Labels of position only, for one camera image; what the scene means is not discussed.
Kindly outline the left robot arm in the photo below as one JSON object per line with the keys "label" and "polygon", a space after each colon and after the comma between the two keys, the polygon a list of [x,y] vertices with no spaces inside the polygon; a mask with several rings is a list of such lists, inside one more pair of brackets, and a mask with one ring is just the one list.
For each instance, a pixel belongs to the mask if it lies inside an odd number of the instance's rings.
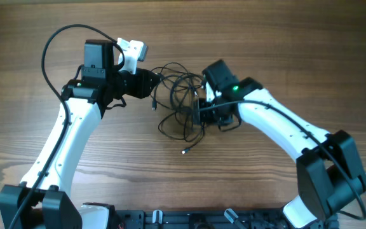
{"label": "left robot arm", "polygon": [[90,39],[80,79],[62,89],[55,125],[20,184],[4,185],[0,212],[5,228],[122,228],[114,206],[86,203],[76,208],[71,186],[81,155],[105,111],[125,107],[124,95],[148,97],[159,75],[139,69],[147,45],[141,41]]}

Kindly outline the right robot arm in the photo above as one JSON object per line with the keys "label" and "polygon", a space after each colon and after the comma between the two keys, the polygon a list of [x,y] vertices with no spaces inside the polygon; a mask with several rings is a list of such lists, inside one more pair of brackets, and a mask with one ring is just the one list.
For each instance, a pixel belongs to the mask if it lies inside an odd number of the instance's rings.
{"label": "right robot arm", "polygon": [[294,228],[324,223],[338,214],[366,219],[361,198],[366,173],[355,140],[347,132],[329,131],[303,120],[280,104],[252,78],[239,80],[223,60],[206,67],[205,99],[195,104],[198,123],[250,124],[266,134],[295,162],[298,195],[280,209]]}

